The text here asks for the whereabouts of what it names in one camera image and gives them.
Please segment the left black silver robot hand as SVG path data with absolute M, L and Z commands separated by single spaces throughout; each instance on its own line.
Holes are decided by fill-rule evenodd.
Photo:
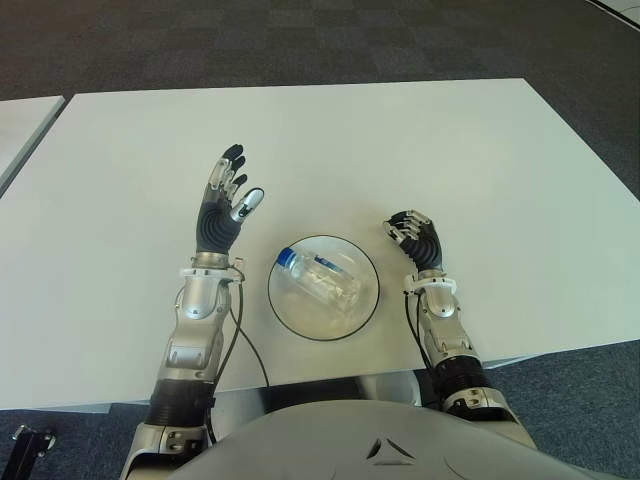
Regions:
M 247 181 L 239 175 L 246 157 L 241 144 L 227 148 L 214 165 L 204 188 L 196 223 L 196 252 L 227 255 L 236 241 L 241 225 L 264 199 L 262 188 L 248 190 L 238 201 L 234 198 Z

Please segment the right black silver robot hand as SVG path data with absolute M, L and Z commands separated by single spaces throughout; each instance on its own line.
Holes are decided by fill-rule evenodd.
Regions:
M 405 210 L 383 222 L 386 234 L 414 263 L 418 272 L 442 271 L 442 248 L 434 223 L 416 210 Z

